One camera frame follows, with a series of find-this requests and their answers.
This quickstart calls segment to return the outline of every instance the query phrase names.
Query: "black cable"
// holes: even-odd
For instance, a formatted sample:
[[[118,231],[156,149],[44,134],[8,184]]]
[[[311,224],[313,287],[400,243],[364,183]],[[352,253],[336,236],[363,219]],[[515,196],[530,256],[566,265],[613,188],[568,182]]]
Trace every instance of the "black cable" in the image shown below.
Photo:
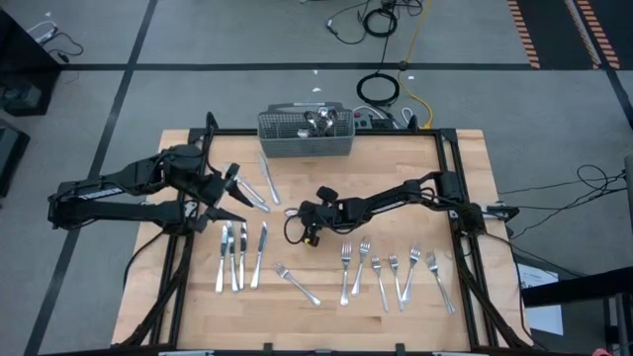
[[[165,233],[165,230],[161,230],[156,236],[154,236],[150,241],[146,242],[143,246],[141,246],[136,252],[135,254],[132,255],[132,258],[130,258],[130,261],[128,262],[128,265],[126,266],[126,271],[124,272],[123,275],[123,288],[126,287],[126,282],[128,281],[128,273],[130,272],[130,267],[132,267],[132,263],[135,261],[136,257],[146,248],[148,248],[152,243],[154,243],[160,236],[162,236]]]
[[[67,52],[67,51],[62,50],[62,49],[53,48],[53,49],[49,49],[49,50],[47,51],[47,53],[48,53],[48,54],[51,54],[52,52],[56,51],[57,53],[64,54],[64,55],[78,56],[78,55],[81,55],[81,54],[83,53],[83,51],[84,51],[83,45],[81,45],[81,44],[77,43],[77,42],[76,42],[75,40],[73,40],[73,39],[72,39],[72,37],[71,37],[69,34],[67,34],[67,33],[58,32],[58,33],[56,33],[55,35],[53,35],[53,36],[50,38],[50,40],[48,40],[46,43],[47,43],[47,44],[49,44],[50,42],[52,42],[52,40],[54,40],[54,39],[58,38],[59,36],[64,36],[64,37],[66,37],[66,38],[67,38],[67,39],[68,39],[68,40],[69,40],[69,41],[70,41],[73,45],[76,45],[76,46],[79,48],[79,52],[70,53],[70,52]]]
[[[602,178],[600,178],[600,180],[604,181],[604,184],[602,184],[599,187],[595,187],[592,184],[588,183],[589,180],[587,178],[584,178],[582,176],[582,174],[581,174],[583,169],[586,169],[586,168],[593,168],[593,169],[597,170],[602,175]],[[541,221],[539,221],[537,223],[534,223],[534,224],[532,224],[530,226],[527,226],[520,233],[514,235],[510,239],[514,240],[514,239],[517,239],[517,238],[523,236],[526,232],[528,232],[532,228],[540,226],[541,224],[545,223],[546,221],[548,221],[549,219],[551,219],[552,217],[554,217],[555,215],[557,215],[557,214],[559,214],[559,213],[561,213],[563,211],[579,207],[579,206],[584,205],[586,203],[592,202],[592,201],[594,201],[594,200],[596,200],[598,198],[601,198],[601,197],[604,197],[606,195],[609,195],[609,194],[612,194],[612,193],[617,193],[617,192],[620,192],[620,191],[624,190],[624,188],[622,188],[622,189],[612,189],[612,190],[607,189],[609,184],[611,184],[611,183],[619,180],[620,178],[622,178],[623,177],[623,173],[620,173],[620,174],[618,174],[617,176],[615,176],[613,178],[609,178],[606,175],[606,173],[604,173],[604,171],[602,169],[600,169],[599,167],[594,166],[592,164],[585,164],[585,165],[580,166],[576,170],[576,174],[580,178],[581,182],[583,182],[584,184],[592,187],[591,191],[589,191],[586,194],[583,194],[583,195],[579,196],[573,202],[569,203],[567,206],[562,207],[562,208],[541,208],[541,207],[525,207],[525,206],[521,207],[521,206],[518,206],[518,208],[523,208],[523,209],[553,210],[554,213],[548,215],[547,217],[545,217],[544,219],[542,219]],[[600,192],[599,194],[592,196],[593,193],[598,192],[598,191]]]

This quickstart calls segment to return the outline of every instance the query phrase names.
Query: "cable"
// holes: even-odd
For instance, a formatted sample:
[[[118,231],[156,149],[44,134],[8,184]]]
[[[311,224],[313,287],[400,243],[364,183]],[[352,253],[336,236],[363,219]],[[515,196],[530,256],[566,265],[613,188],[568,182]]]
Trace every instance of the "cable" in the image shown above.
[[[150,241],[146,242],[143,246],[141,246],[136,252],[135,254],[132,255],[132,258],[130,259],[130,261],[128,262],[128,265],[126,266],[126,271],[124,272],[123,275],[123,288],[126,287],[126,282],[128,281],[128,273],[130,272],[130,267],[132,267],[132,263],[135,261],[136,257],[146,248],[148,248],[152,243],[154,243],[160,236],[162,236],[165,233],[165,230],[161,230],[156,236],[154,236]]]
[[[404,69],[406,69],[408,62],[410,61],[412,55],[413,55],[413,49],[415,48],[415,40],[417,39],[417,34],[419,33],[419,29],[422,26],[422,23],[424,22],[424,19],[426,18],[426,14],[428,13],[428,9],[431,7],[431,0],[427,0],[426,6],[424,6],[421,10],[421,16],[419,17],[419,19],[417,20],[417,25],[415,26],[415,32],[413,33],[413,38],[411,39],[411,44],[408,47],[408,53],[407,53],[407,57],[405,58],[405,60],[403,62],[401,62],[401,65],[403,66]],[[426,108],[426,111],[428,112],[428,120],[426,120],[426,123],[421,127],[423,130],[429,130],[431,128],[431,124],[433,123],[433,111],[431,110],[430,105],[428,105],[428,103],[418,97],[417,95],[411,93],[407,86],[405,85],[405,83],[403,82],[403,80],[401,79],[401,74],[403,73],[403,71],[399,71],[398,72],[398,83],[400,84],[401,87],[403,87],[403,89],[405,89],[405,91],[407,92],[407,94],[413,98],[413,100],[417,101],[418,103],[422,104],[422,106],[424,106],[424,108]]]
[[[79,56],[81,54],[83,54],[84,52],[84,48],[83,45],[77,43],[75,40],[72,39],[72,37],[67,34],[67,33],[63,33],[63,32],[58,32],[55,35],[53,35],[50,40],[46,41],[46,44],[49,44],[50,42],[52,42],[54,39],[58,38],[59,36],[64,36],[66,37],[73,45],[77,46],[79,48],[78,52],[75,53],[71,53],[62,49],[58,49],[58,48],[53,48],[53,49],[49,49],[47,51],[48,54],[51,54],[53,52],[57,52],[57,55],[61,58],[61,60],[63,60],[64,62],[68,62],[68,57],[69,56]]]
[[[590,184],[590,183],[588,182],[588,179],[584,178],[584,177],[581,175],[581,172],[583,171],[583,169],[586,169],[586,168],[593,168],[593,169],[596,169],[596,170],[597,170],[597,171],[598,171],[598,172],[602,175],[602,178],[600,178],[599,180],[604,181],[604,184],[602,184],[602,186],[600,186],[600,187],[595,187],[595,186],[593,186],[592,184]],[[603,171],[602,169],[600,169],[599,167],[597,167],[597,166],[595,166],[595,165],[592,165],[592,164],[584,164],[584,165],[580,166],[580,167],[576,170],[576,175],[579,177],[579,179],[580,179],[580,181],[581,181],[581,182],[583,182],[584,184],[586,184],[586,185],[588,185],[588,186],[592,187],[592,190],[591,190],[591,191],[589,191],[589,192],[588,192],[588,193],[586,193],[586,194],[583,194],[583,195],[579,196],[579,197],[578,197],[578,198],[576,198],[573,202],[569,203],[568,205],[566,205],[565,207],[562,207],[562,208],[549,208],[549,207],[525,207],[525,206],[521,207],[521,206],[518,206],[518,208],[523,208],[523,209],[534,209],[534,210],[553,210],[553,211],[554,211],[554,213],[552,213],[552,214],[548,215],[547,217],[545,217],[545,218],[544,218],[544,219],[542,219],[541,221],[539,221],[539,222],[537,222],[537,223],[534,223],[534,224],[532,224],[532,225],[530,225],[530,226],[528,226],[528,227],[524,228],[524,229],[523,229],[520,233],[518,233],[518,234],[516,234],[516,235],[512,236],[510,239],[514,240],[514,239],[517,239],[517,238],[519,238],[519,237],[523,236],[526,232],[528,232],[528,231],[529,231],[529,230],[531,230],[532,228],[537,227],[537,226],[540,226],[541,224],[545,223],[546,221],[548,221],[549,219],[551,219],[551,218],[552,218],[552,217],[554,217],[555,215],[557,215],[557,214],[559,214],[559,213],[561,213],[561,212],[563,212],[563,211],[565,211],[565,210],[573,209],[573,208],[579,207],[579,206],[581,206],[581,205],[584,205],[584,204],[586,204],[586,203],[592,202],[592,201],[594,201],[594,200],[596,200],[596,199],[598,199],[598,198],[604,197],[604,196],[606,196],[606,195],[609,195],[609,194],[613,194],[613,193],[617,193],[617,192],[621,192],[621,191],[623,191],[623,190],[624,190],[624,188],[622,188],[622,189],[612,189],[612,190],[607,189],[609,184],[611,184],[611,183],[613,183],[613,182],[615,182],[615,181],[619,180],[620,178],[623,178],[623,176],[624,176],[623,174],[624,174],[624,173],[620,173],[620,174],[618,174],[617,176],[614,176],[614,177],[610,178],[610,177],[608,177],[608,176],[606,175],[606,173],[604,173],[604,171]],[[593,195],[593,196],[591,195],[591,194],[593,194],[593,193],[595,193],[595,192],[598,192],[598,191],[600,192],[599,194],[597,194],[597,195]]]
[[[611,179],[611,178],[616,178],[616,177],[620,177],[620,176],[622,176],[622,175],[618,174],[617,176],[610,176],[608,178]],[[585,179],[585,180],[586,181],[590,181],[590,182],[595,182],[595,181],[604,180],[604,178],[592,178],[592,179]],[[566,185],[570,185],[570,184],[578,184],[578,183],[582,183],[582,182],[583,182],[582,180],[575,180],[575,181],[550,184],[550,185],[545,185],[545,186],[540,186],[540,187],[528,187],[528,188],[521,188],[521,189],[505,191],[505,192],[498,192],[498,194],[499,195],[508,195],[508,194],[514,194],[514,193],[522,193],[522,192],[527,192],[527,191],[531,191],[531,190],[550,189],[550,188],[562,187],[562,186],[566,186]]]

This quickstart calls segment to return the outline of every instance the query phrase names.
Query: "silverware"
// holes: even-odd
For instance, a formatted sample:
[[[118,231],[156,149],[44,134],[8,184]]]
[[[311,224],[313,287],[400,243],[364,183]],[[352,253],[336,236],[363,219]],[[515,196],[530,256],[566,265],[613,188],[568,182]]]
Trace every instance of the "silverware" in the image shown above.
[[[378,285],[380,286],[380,297],[383,299],[383,308],[385,312],[389,312],[389,306],[387,305],[387,296],[385,296],[385,287],[383,286],[383,280],[380,279],[380,259],[376,256],[372,257],[372,267],[378,276]]]
[[[270,178],[270,171],[268,170],[268,164],[266,164],[266,158],[259,153],[259,167],[261,168],[261,173],[266,178],[266,182],[268,182],[268,188],[270,188],[270,194],[273,196],[273,202],[276,205],[280,205],[281,201],[279,200],[279,195],[277,195],[277,191],[275,190],[275,186],[273,185],[273,181]]]
[[[444,286],[442,286],[442,280],[439,278],[439,271],[437,269],[437,261],[435,260],[435,253],[433,253],[433,251],[426,253],[426,266],[428,267],[428,270],[431,271],[433,276],[435,276],[435,281],[437,282],[437,285],[439,286],[440,292],[442,292],[442,298],[444,299],[444,306],[446,306],[446,310],[448,311],[449,314],[451,315],[454,314],[455,307],[453,307],[451,300],[448,298],[448,294],[446,293],[446,290],[444,290]]]
[[[268,208],[265,204],[261,204],[259,202],[256,202],[256,201],[252,200],[252,199],[248,199],[248,201],[253,205],[253,207],[259,209],[260,211],[262,211],[264,213],[270,213],[270,208]]]
[[[226,173],[228,171],[228,165],[225,164],[223,165],[223,172]],[[251,196],[253,196],[253,198],[255,198],[255,200],[259,203],[259,204],[264,204],[266,203],[266,201],[259,195],[257,194],[257,192],[255,192],[255,190],[245,181],[243,180],[240,176],[235,175],[235,181],[237,182],[237,184],[241,185],[242,187],[244,187],[244,189],[250,193]]]
[[[318,134],[318,126],[317,126],[317,119],[315,119],[315,112],[311,112],[311,111],[304,112],[304,119],[306,119],[306,121],[310,123],[310,125],[312,125],[313,128],[315,128],[315,132]]]
[[[358,273],[356,273],[356,282],[352,288],[352,296],[358,297],[360,295],[360,277],[363,274],[363,261],[369,253],[369,248],[372,246],[372,242],[368,236],[364,236],[360,242],[360,263],[358,264]]]
[[[246,255],[246,241],[248,240],[246,222],[241,224],[241,239],[239,242],[239,288],[244,289],[244,257]]]
[[[299,288],[300,291],[302,291],[304,293],[304,295],[306,295],[306,297],[308,297],[308,299],[310,300],[310,302],[315,305],[315,307],[320,306],[320,300],[315,297],[315,295],[313,295],[312,293],[308,292],[308,290],[306,288],[304,288],[304,286],[300,285],[299,282],[297,282],[293,276],[290,274],[290,271],[288,271],[288,268],[284,267],[284,265],[282,265],[279,262],[275,262],[275,264],[273,264],[273,268],[275,269],[275,272],[277,272],[277,274],[279,275],[279,277],[290,281],[290,283],[294,284],[297,288]]]
[[[331,129],[338,121],[338,113],[336,110],[331,109],[327,111],[327,119],[325,119],[325,129],[323,129],[323,135],[327,135],[327,131]]]
[[[310,137],[310,130],[298,129],[297,136],[299,136],[300,138],[308,138]]]
[[[222,226],[222,243],[220,244],[220,267],[218,268],[218,278],[216,278],[216,293],[222,292],[225,284],[225,257],[227,248],[228,231],[226,225]]]
[[[403,304],[403,296],[400,294],[400,281],[398,281],[398,256],[393,253],[390,254],[389,264],[392,266],[392,271],[394,271],[394,278],[396,279],[396,293],[398,293],[398,308],[402,312],[405,309],[405,305]]]
[[[405,286],[405,292],[403,293],[403,302],[408,303],[411,299],[411,280],[413,279],[413,267],[415,263],[419,260],[419,246],[417,243],[414,243],[411,247],[411,252],[408,256],[408,277],[407,277],[407,285]]]
[[[233,237],[233,225],[231,222],[226,223],[228,230],[228,253],[230,254],[230,290],[233,293],[239,292],[237,287],[237,279],[235,278],[235,239]]]
[[[261,268],[261,254],[266,246],[266,236],[268,235],[268,225],[266,222],[261,223],[261,236],[259,236],[259,247],[257,248],[257,263],[255,263],[255,271],[253,279],[250,281],[250,288],[257,289],[259,286],[259,269]]]
[[[352,259],[352,241],[343,242],[340,259],[343,262],[343,292],[340,295],[340,304],[345,307],[349,304],[349,300],[347,299],[347,269],[349,267],[349,261]]]

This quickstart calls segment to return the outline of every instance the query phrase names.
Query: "metal bracket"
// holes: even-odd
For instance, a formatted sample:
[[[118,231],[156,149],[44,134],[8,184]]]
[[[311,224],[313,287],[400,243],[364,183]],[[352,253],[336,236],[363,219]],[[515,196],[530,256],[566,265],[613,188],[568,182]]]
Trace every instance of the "metal bracket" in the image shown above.
[[[261,352],[262,356],[272,356],[273,355],[273,343],[272,342],[264,342],[264,349]]]
[[[405,349],[405,345],[403,343],[396,344],[396,356],[406,356],[407,350]]]

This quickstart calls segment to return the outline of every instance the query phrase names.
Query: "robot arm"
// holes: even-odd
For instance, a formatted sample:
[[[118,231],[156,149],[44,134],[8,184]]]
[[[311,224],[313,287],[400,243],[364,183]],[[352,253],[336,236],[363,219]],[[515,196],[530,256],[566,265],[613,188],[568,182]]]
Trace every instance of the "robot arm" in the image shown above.
[[[96,220],[181,226],[190,216],[187,211],[191,207],[178,202],[138,205],[95,201],[123,193],[132,196],[154,194],[169,186],[207,206],[205,213],[193,222],[192,227],[197,231],[202,231],[208,220],[244,222],[244,218],[217,208],[224,192],[252,207],[234,179],[239,166],[232,164],[225,177],[213,167],[210,167],[210,174],[200,176],[197,172],[204,159],[204,152],[195,144],[181,144],[131,163],[113,174],[61,183],[57,193],[48,197],[48,220],[53,228],[64,229],[74,229]]]

